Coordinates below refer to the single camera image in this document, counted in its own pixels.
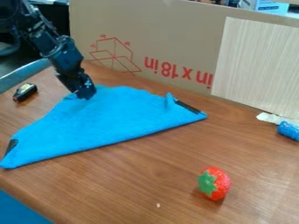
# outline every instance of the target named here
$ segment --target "blue cloth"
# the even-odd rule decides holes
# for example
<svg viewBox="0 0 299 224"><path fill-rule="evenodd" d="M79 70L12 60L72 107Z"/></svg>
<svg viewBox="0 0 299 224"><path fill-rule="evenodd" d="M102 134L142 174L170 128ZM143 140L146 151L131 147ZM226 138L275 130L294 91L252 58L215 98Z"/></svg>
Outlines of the blue cloth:
<svg viewBox="0 0 299 224"><path fill-rule="evenodd" d="M146 136L206 118L176 99L132 87L97 87L89 101L70 94L44 118L21 129L0 166L11 169L40 160Z"/></svg>

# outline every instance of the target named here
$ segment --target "red strawberry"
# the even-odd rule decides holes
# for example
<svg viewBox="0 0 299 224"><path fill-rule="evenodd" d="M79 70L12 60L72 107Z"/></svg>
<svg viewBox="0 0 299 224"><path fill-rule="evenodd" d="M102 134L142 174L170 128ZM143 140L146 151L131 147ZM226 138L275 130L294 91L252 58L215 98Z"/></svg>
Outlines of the red strawberry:
<svg viewBox="0 0 299 224"><path fill-rule="evenodd" d="M198 176L199 190L210 200L223 199L231 187L231 179L217 167L210 166Z"/></svg>

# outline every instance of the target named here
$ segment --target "blue object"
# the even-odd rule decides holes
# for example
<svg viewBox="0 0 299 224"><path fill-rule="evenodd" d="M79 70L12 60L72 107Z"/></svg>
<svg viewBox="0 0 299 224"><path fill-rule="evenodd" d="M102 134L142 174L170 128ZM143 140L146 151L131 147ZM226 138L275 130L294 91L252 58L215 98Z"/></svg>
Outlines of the blue object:
<svg viewBox="0 0 299 224"><path fill-rule="evenodd" d="M299 141L299 127L289 122L281 122L277 129L278 133Z"/></svg>
<svg viewBox="0 0 299 224"><path fill-rule="evenodd" d="M176 99L131 87L97 87L89 101L70 94L44 118L21 129L0 166L16 168L40 160L115 144L205 119Z"/></svg>
<svg viewBox="0 0 299 224"><path fill-rule="evenodd" d="M51 222L7 193L0 191L0 223L50 224Z"/></svg>

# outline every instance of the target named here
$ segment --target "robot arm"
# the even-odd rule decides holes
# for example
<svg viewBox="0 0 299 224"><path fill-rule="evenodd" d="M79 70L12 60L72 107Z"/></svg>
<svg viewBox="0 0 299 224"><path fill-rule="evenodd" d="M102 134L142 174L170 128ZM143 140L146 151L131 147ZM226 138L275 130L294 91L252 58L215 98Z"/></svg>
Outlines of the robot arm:
<svg viewBox="0 0 299 224"><path fill-rule="evenodd" d="M14 4L15 11L10 14L10 19L4 21L0 18L0 27L4 27L4 21L6 27L9 25L10 30L16 30L21 37L40 51L43 58L49 59L55 67L59 80L78 98L88 100L93 97L96 88L80 66L83 56L73 40L67 36L60 36L38 8L29 4L27 0L4 1Z"/></svg>

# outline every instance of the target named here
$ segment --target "cardboard box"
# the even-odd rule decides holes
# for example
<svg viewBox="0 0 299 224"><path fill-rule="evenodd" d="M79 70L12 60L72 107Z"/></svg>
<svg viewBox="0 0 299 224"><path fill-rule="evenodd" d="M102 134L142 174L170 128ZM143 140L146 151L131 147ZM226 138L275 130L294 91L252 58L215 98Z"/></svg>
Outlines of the cardboard box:
<svg viewBox="0 0 299 224"><path fill-rule="evenodd" d="M86 60L210 94L226 17L299 20L179 0L72 0L71 33Z"/></svg>
<svg viewBox="0 0 299 224"><path fill-rule="evenodd" d="M268 0L240 0L239 7L251 11L286 15L288 13L289 3L277 3Z"/></svg>

